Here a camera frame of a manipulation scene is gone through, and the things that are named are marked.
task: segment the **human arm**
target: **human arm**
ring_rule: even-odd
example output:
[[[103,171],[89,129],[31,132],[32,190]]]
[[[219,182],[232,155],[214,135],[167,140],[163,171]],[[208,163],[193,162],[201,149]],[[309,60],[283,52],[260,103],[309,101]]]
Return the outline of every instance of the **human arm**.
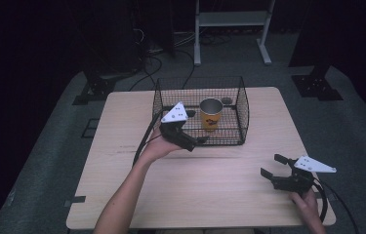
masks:
[[[299,215],[310,233],[325,234],[326,230],[319,218],[316,196],[313,190],[309,189],[302,197],[298,193],[292,192],[289,193],[289,197],[298,207]]]
[[[137,163],[103,208],[94,233],[127,233],[149,167],[155,160],[180,149],[164,139],[159,130],[155,130],[150,139]]]

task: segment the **cable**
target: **cable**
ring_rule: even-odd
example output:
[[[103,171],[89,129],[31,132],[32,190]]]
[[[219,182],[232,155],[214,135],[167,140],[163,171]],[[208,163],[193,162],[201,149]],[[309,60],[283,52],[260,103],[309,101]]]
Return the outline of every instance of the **cable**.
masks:
[[[162,136],[162,135],[158,135],[158,136],[156,136],[156,137],[154,137],[154,138],[150,139],[149,141],[147,141],[147,142],[145,143],[145,145],[149,144],[150,142],[152,142],[153,140],[155,140],[155,139],[157,139],[157,138],[159,138],[159,137],[161,137],[161,136]]]
[[[139,84],[139,82],[141,82],[142,80],[144,80],[144,79],[146,79],[146,78],[148,78],[148,77],[150,77],[151,78],[151,81],[154,83],[154,85],[155,85],[155,82],[154,82],[154,80],[152,79],[152,75],[153,74],[155,74],[157,71],[159,71],[160,69],[161,69],[161,67],[162,67],[162,61],[159,59],[159,58],[156,58],[156,57],[149,57],[150,59],[156,59],[158,62],[159,62],[159,66],[158,66],[158,68],[156,68],[152,73],[148,73],[147,71],[146,71],[146,68],[144,68],[144,71],[145,71],[145,73],[146,73],[146,76],[144,76],[143,78],[141,78],[139,81],[137,81],[128,91],[130,92],[130,91],[132,91],[138,84]]]
[[[317,188],[320,195],[322,196],[322,212],[321,212],[319,218],[320,218],[320,221],[323,222],[326,217],[326,212],[328,211],[328,200],[326,199],[326,193],[325,193],[325,190],[323,189],[323,187],[315,182],[313,183],[313,185]]]
[[[149,123],[149,126],[146,129],[145,135],[143,136],[143,138],[141,140],[140,146],[138,146],[137,152],[135,153],[134,161],[132,163],[133,167],[137,163],[138,159],[140,158],[141,151],[142,151],[143,147],[147,144],[146,140],[149,137],[149,133],[151,133],[151,131],[154,129],[155,122],[158,119],[159,115],[160,115],[160,112],[156,113],[152,117],[151,123]]]
[[[213,34],[205,34],[204,36],[201,37],[200,43],[203,46],[220,46],[222,44],[225,44],[227,42],[231,41],[231,36],[230,35],[213,35]]]
[[[185,51],[176,50],[176,52],[180,52],[180,53],[184,53],[184,54],[188,55],[188,56],[189,56],[189,58],[190,58],[190,59],[191,59],[191,61],[192,61],[192,69],[191,69],[191,72],[189,72],[188,77],[186,77],[185,82],[183,83],[183,86],[182,86],[182,90],[183,90],[183,89],[185,88],[186,83],[187,83],[187,82],[188,82],[188,80],[191,78],[192,73],[194,73],[194,69],[195,69],[194,58],[192,57],[192,55],[191,55],[191,54],[189,54],[189,53],[187,53],[187,52],[185,52]]]
[[[349,211],[349,208],[347,207],[347,205],[345,204],[344,200],[338,195],[338,193],[330,186],[328,185],[326,182],[324,181],[320,181],[319,179],[316,179],[320,184],[322,184],[322,186],[326,186],[327,188],[329,188],[329,190],[332,191],[332,193],[338,198],[338,200],[341,202],[341,204],[344,206],[347,215],[350,218],[350,221],[352,222],[353,228],[355,229],[355,233],[358,234],[359,233],[359,228],[358,225],[355,222],[355,219],[353,218],[352,213]]]
[[[141,33],[141,40],[140,40],[140,42],[136,42],[139,45],[143,41],[143,39],[145,38],[145,34],[139,28],[134,28],[134,31],[138,31],[138,32]]]
[[[207,30],[207,27],[203,28],[203,29],[200,31],[200,35],[201,35],[201,34],[203,34],[206,30]],[[190,35],[189,35],[188,37],[186,37],[186,38],[182,39],[181,41],[176,42],[176,43],[174,44],[174,48],[180,47],[180,46],[182,46],[182,45],[184,45],[184,44],[186,44],[186,43],[188,43],[188,42],[190,42],[190,41],[193,41],[193,40],[194,40],[194,35],[195,35],[195,33],[194,33],[194,32],[187,32],[187,33],[189,33]],[[164,50],[163,50],[163,49],[158,49],[158,50],[148,50],[147,52],[148,52],[148,53],[150,53],[150,54],[152,54],[152,55],[158,55],[158,54],[163,53],[163,52],[164,52]]]

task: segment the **white shelf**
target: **white shelf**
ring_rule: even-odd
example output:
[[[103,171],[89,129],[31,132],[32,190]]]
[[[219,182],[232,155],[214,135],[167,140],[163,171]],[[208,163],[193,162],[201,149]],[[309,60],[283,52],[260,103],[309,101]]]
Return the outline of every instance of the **white shelf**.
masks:
[[[199,26],[264,25],[267,11],[200,13]]]

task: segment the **wire basket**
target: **wire basket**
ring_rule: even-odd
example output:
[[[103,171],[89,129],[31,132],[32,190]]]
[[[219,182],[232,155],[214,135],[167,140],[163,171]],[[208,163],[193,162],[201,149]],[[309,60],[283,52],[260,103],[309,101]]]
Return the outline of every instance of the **wire basket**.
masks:
[[[200,102],[205,98],[217,98],[224,103],[218,128],[206,131],[201,125]],[[159,113],[155,127],[161,118],[178,102],[185,110],[195,111],[183,125],[183,131],[192,137],[209,137],[202,145],[240,145],[246,140],[249,127],[249,103],[242,77],[197,77],[158,79],[155,88],[152,115]]]

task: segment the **cup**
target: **cup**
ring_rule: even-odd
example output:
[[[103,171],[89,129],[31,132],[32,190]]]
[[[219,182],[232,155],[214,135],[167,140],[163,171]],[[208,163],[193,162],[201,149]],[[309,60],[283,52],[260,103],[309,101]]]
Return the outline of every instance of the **cup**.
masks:
[[[223,103],[216,98],[205,98],[200,102],[201,125],[206,131],[218,128],[222,117]]]

